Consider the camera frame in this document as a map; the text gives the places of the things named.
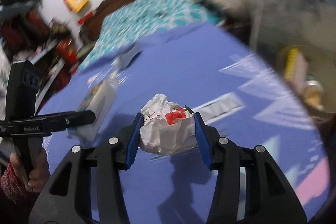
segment crumpled white paper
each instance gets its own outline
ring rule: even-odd
[[[192,114],[185,112],[185,119],[175,119],[169,125],[165,115],[174,112],[180,105],[168,102],[164,94],[156,94],[141,109],[144,126],[140,128],[140,148],[143,151],[172,155],[196,146],[195,121]]]

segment pink shape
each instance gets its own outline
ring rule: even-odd
[[[302,206],[316,198],[329,186],[329,163],[327,157],[320,160],[313,171],[295,189]]]

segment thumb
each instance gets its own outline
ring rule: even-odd
[[[16,177],[19,179],[19,181],[23,182],[21,170],[20,170],[20,167],[21,167],[20,157],[15,153],[11,153],[9,156],[9,161],[13,167]]]

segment human hand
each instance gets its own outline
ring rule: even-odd
[[[13,170],[15,172],[16,177],[18,178],[19,181],[24,183],[20,169],[21,167],[20,157],[15,153],[11,153],[9,160],[13,166]],[[47,162],[47,153],[42,148],[40,154],[37,156],[36,166],[29,174],[28,185],[33,189],[33,192],[40,193],[49,178],[50,178],[50,172],[49,172],[49,164]]]

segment table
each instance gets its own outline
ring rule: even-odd
[[[307,218],[317,212],[329,191],[328,160],[319,134],[300,102],[258,56],[210,23],[156,32],[137,43],[143,45],[142,53],[123,72],[123,83],[97,140],[84,146],[116,136],[157,93],[191,108],[231,93],[241,107],[213,119],[211,126],[239,146],[264,145],[295,189]],[[88,83],[108,70],[119,52],[100,58],[74,75],[69,85],[46,103],[41,114],[75,110],[89,89]],[[45,140],[51,173],[79,143],[66,135],[54,133]],[[207,170],[197,149],[174,156],[139,149],[131,169],[120,171],[130,222],[205,223],[216,174]],[[92,201],[97,218],[94,197]]]

